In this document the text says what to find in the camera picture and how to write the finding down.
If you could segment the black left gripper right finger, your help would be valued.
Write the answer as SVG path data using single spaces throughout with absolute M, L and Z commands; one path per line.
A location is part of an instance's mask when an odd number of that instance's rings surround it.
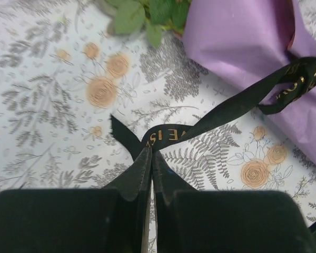
M 311 252 L 312 233 L 281 191 L 198 191 L 152 160 L 158 252 Z

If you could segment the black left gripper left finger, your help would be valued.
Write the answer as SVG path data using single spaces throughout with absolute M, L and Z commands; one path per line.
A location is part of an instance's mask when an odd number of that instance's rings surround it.
M 152 150 L 100 189 L 0 192 L 0 252 L 147 252 Z

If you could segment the black ribbon with gold text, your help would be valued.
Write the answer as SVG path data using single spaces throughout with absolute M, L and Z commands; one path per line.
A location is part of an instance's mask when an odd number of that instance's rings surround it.
M 195 125 L 160 124 L 138 137 L 111 116 L 111 134 L 133 160 L 148 149 L 157 152 L 228 124 L 258 108 L 294 144 L 316 162 L 316 56 L 295 58 L 288 65 L 218 104 Z

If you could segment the purple wrapping paper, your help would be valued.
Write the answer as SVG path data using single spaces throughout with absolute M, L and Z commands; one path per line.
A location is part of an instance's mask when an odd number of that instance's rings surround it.
M 292 61 L 316 57 L 297 1 L 193 1 L 182 41 L 187 56 L 244 90 Z M 270 119 L 316 165 L 316 64 L 302 96 Z

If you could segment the pink artificial flower bouquet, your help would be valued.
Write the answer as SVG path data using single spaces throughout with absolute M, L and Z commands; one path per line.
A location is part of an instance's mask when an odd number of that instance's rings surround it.
M 191 1 L 100 1 L 104 13 L 112 17 L 109 28 L 116 35 L 130 35 L 145 29 L 149 44 L 157 48 L 163 32 L 181 36 Z

